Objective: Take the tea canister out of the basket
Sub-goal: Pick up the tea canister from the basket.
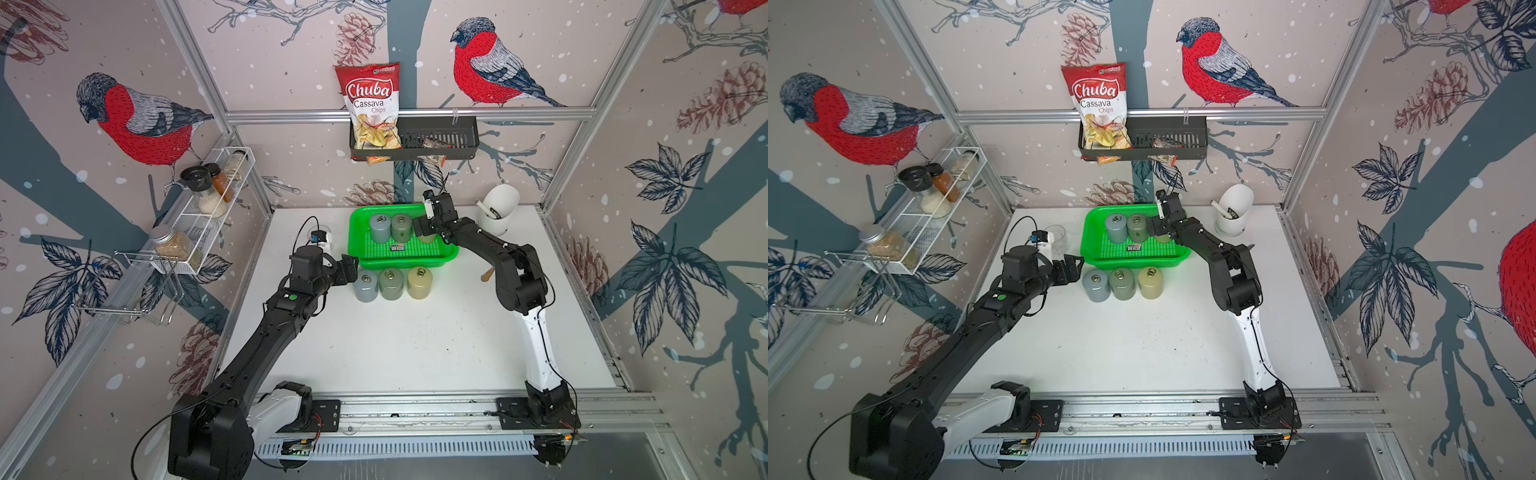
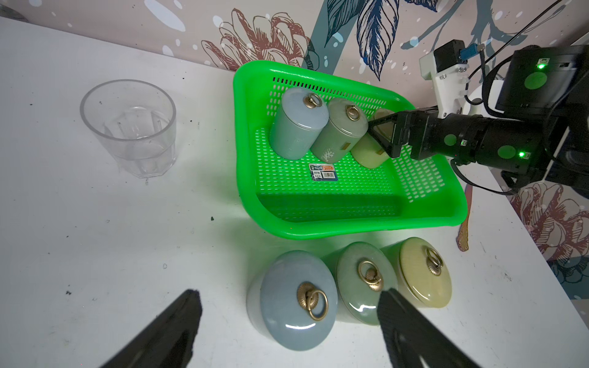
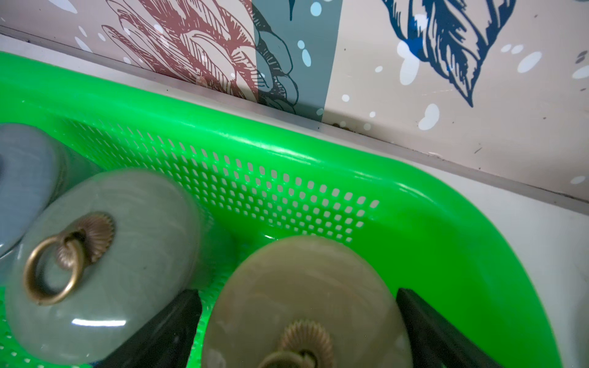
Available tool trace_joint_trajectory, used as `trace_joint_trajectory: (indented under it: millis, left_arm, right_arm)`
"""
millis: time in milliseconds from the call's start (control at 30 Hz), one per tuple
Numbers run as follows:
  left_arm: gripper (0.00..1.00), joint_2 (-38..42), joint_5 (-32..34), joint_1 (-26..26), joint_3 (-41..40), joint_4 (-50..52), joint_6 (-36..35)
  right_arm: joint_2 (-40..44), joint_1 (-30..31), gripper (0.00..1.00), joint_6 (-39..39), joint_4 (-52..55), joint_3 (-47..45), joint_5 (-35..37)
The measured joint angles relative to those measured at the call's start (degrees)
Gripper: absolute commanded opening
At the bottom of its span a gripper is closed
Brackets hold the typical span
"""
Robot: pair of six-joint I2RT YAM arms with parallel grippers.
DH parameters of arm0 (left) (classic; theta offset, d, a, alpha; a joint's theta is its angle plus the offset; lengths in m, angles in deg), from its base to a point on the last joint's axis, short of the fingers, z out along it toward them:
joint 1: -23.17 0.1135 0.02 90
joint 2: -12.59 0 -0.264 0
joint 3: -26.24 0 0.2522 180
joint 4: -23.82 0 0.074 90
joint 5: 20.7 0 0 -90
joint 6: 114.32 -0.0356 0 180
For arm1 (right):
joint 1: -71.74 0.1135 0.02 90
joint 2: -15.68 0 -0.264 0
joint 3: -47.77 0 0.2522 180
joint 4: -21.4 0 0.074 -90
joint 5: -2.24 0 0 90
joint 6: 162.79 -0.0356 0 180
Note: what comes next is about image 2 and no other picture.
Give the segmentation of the grey-green canister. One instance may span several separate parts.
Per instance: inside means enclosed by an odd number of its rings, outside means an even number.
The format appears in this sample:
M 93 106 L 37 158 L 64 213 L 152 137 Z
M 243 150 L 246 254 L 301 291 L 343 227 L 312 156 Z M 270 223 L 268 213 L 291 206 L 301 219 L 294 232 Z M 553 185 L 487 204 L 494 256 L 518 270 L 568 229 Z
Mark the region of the grey-green canister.
M 357 144 L 368 131 L 368 119 L 357 104 L 344 98 L 328 103 L 328 124 L 311 146 L 320 161 L 335 164 Z

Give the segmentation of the beige tea canister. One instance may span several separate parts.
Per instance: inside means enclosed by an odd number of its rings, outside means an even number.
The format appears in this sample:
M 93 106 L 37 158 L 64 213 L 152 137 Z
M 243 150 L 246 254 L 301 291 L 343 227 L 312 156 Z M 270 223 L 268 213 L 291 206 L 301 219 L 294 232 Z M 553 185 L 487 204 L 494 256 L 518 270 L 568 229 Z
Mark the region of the beige tea canister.
M 394 113 L 392 110 L 379 109 L 375 113 Z M 369 137 L 368 132 L 352 148 L 351 154 L 354 159 L 363 167 L 376 169 L 386 162 L 390 157 L 385 154 L 377 154 L 376 142 Z

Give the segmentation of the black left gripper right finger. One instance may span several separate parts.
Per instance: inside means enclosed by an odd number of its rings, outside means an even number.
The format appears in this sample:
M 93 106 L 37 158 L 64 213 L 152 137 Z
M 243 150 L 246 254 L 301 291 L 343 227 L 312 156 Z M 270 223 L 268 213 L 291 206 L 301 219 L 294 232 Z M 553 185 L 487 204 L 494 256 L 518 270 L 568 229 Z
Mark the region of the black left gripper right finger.
M 377 317 L 393 367 L 477 367 L 399 291 L 380 293 Z

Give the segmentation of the blue-grey tea canister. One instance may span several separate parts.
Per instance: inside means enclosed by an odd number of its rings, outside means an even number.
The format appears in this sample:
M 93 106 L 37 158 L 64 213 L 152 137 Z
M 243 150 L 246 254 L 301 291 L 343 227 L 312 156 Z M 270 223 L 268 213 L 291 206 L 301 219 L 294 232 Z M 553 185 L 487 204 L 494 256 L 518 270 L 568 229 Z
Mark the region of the blue-grey tea canister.
M 338 291 L 328 266 L 306 251 L 278 256 L 248 288 L 250 322 L 264 337 L 291 351 L 323 343 L 336 321 Z

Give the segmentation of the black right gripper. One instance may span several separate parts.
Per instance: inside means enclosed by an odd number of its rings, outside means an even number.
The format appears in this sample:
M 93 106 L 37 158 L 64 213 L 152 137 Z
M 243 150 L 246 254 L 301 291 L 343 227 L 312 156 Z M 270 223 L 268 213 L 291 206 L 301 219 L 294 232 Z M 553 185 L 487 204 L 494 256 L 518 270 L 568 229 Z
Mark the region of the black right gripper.
M 400 157 L 404 143 L 395 141 L 395 113 L 375 113 L 368 134 L 377 154 Z M 435 155 L 460 164 L 478 163 L 499 170 L 545 170 L 549 164 L 543 148 L 542 126 L 535 121 L 496 119 L 482 115 L 411 110 L 399 113 L 399 127 L 411 147 L 410 157 L 422 160 Z

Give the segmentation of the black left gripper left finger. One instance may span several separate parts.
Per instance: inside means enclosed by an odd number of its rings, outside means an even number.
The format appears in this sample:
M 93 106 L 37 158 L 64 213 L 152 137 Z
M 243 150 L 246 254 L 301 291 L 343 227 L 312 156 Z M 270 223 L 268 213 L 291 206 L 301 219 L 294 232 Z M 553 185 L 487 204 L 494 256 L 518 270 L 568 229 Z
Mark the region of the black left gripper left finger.
M 188 366 L 202 317 L 199 291 L 184 291 L 104 367 Z

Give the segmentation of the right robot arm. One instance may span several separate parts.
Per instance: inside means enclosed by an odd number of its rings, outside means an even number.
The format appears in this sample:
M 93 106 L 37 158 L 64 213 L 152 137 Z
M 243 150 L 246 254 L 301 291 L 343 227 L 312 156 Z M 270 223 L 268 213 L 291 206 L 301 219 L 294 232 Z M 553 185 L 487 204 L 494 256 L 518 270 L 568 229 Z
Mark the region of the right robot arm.
M 369 135 L 390 157 L 404 147 L 423 160 L 446 156 L 454 171 L 478 163 L 497 169 L 507 194 L 543 180 L 588 194 L 588 49 L 529 46 L 500 63 L 507 70 L 495 104 L 497 70 L 483 70 L 483 113 L 439 107 L 371 121 Z

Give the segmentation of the yellow-green tea canister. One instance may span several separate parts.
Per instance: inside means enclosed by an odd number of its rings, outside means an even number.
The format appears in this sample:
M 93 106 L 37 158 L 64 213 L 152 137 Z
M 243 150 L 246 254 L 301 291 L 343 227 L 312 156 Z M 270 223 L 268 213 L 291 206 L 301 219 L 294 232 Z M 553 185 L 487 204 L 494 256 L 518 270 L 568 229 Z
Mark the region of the yellow-green tea canister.
M 412 237 L 383 247 L 397 276 L 397 291 L 416 308 L 444 308 L 452 297 L 446 262 L 424 239 Z

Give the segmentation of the sage green tea canister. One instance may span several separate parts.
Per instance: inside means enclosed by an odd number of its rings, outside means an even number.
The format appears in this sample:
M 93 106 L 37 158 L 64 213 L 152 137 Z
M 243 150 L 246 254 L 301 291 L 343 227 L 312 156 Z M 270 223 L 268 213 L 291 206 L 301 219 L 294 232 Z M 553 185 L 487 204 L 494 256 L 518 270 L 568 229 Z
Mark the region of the sage green tea canister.
M 398 287 L 394 268 L 384 253 L 367 242 L 353 242 L 322 258 L 337 286 L 336 320 L 378 326 L 382 291 Z

